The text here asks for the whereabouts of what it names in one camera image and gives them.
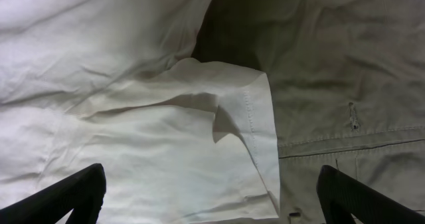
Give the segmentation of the white t-shirt black logo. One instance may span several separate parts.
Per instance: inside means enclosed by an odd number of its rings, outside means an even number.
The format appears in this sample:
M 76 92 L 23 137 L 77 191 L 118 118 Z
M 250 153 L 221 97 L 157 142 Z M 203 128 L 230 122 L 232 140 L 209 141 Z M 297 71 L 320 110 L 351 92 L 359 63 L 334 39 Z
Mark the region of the white t-shirt black logo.
M 100 223 L 276 218 L 266 74 L 191 56 L 211 1 L 1 0 L 1 206 L 100 163 Z

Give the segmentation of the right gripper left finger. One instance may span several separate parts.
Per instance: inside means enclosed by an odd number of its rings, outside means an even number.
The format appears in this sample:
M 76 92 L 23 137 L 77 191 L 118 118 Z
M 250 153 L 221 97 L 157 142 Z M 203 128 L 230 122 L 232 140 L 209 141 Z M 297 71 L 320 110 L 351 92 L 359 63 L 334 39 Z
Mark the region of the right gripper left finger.
M 106 194 L 101 164 L 92 164 L 65 179 L 1 210 L 1 222 L 57 223 L 67 213 L 68 224 L 95 224 Z

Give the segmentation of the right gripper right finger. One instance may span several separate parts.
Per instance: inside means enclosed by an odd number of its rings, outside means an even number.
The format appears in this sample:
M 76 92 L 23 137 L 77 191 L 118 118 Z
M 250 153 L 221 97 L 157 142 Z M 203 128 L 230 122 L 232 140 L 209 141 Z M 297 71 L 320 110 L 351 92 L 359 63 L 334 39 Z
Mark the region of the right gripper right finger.
M 327 224 L 424 224 L 424 216 L 331 166 L 321 168 L 316 192 Z

